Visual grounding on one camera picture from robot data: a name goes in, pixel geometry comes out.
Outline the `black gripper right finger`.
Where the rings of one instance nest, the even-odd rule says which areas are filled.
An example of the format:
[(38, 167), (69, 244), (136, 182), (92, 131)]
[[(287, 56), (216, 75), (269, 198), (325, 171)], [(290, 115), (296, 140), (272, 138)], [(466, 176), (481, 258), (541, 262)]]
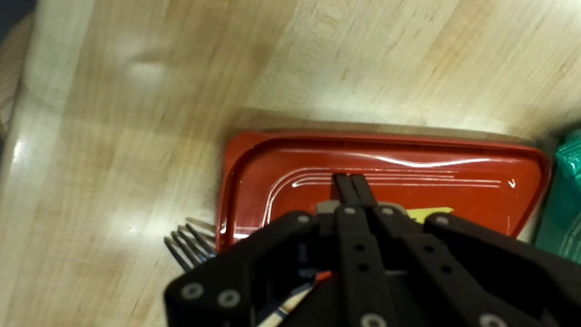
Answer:
[(365, 207), (374, 207), (376, 198), (374, 198), (374, 193), (372, 193), (367, 178), (363, 175), (352, 175), (350, 182), (352, 182), (357, 204), (365, 205)]

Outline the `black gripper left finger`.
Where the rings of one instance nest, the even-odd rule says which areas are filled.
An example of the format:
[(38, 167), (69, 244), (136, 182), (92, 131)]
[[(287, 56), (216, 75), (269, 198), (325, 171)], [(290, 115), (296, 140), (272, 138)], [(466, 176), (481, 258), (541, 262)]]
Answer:
[(350, 176), (348, 175), (334, 175), (332, 182), (334, 182), (338, 200), (343, 205), (354, 205), (356, 204), (356, 191), (352, 187)]

